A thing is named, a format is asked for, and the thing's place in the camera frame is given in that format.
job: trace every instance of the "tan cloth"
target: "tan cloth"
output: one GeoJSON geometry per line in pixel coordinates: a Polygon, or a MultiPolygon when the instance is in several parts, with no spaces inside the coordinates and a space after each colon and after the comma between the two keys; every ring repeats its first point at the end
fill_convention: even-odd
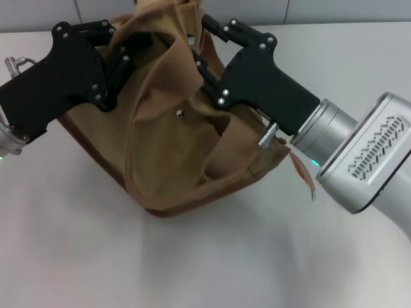
{"type": "Polygon", "coordinates": [[[60,119],[129,195],[159,216],[242,189],[290,152],[277,140],[260,149],[258,140],[266,128],[253,110],[215,110],[200,91],[203,79],[191,48],[208,61],[216,77],[224,66],[210,34],[202,29],[199,5],[195,0],[139,0],[133,16],[115,21],[112,42],[101,50],[109,58],[131,34],[152,33],[153,46],[134,55],[136,70],[118,97],[118,107],[102,113],[82,104],[60,119]],[[194,46],[187,35],[194,36],[194,46]],[[178,110],[184,111],[181,119],[178,110]]]}

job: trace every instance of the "white table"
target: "white table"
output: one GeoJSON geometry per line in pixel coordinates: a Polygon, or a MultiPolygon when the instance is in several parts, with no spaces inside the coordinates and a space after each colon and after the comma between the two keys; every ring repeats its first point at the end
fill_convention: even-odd
{"type": "MultiPolygon", "coordinates": [[[[411,99],[411,23],[259,30],[278,38],[284,72],[357,119],[387,90],[411,99]]],[[[50,47],[49,33],[0,35],[0,59],[50,47]]],[[[217,48],[226,63],[237,50],[217,48]]],[[[320,187],[312,203],[289,159],[171,219],[136,206],[56,122],[0,162],[1,307],[403,308],[410,285],[401,231],[373,208],[346,213],[320,187]]]]}

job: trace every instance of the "brown fabric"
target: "brown fabric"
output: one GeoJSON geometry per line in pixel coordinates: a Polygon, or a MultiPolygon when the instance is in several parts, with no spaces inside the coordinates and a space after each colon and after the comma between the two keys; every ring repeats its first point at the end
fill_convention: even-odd
{"type": "Polygon", "coordinates": [[[307,170],[306,166],[302,163],[302,161],[297,157],[296,154],[290,152],[291,160],[294,164],[295,170],[297,170],[298,174],[301,178],[307,183],[308,187],[311,190],[311,200],[314,201],[315,199],[315,186],[313,179],[311,178],[310,172],[307,170]]]}
{"type": "Polygon", "coordinates": [[[259,148],[266,128],[253,110],[215,110],[200,91],[203,79],[191,48],[217,78],[224,66],[201,27],[199,5],[195,0],[139,0],[134,15],[117,18],[110,46],[100,49],[105,58],[137,31],[152,33],[153,46],[134,55],[136,70],[115,110],[102,113],[82,104],[60,119],[129,195],[158,216],[253,184],[290,152],[277,139],[259,148]],[[194,46],[187,35],[194,36],[194,46]],[[178,119],[180,109],[184,117],[178,119]]]}

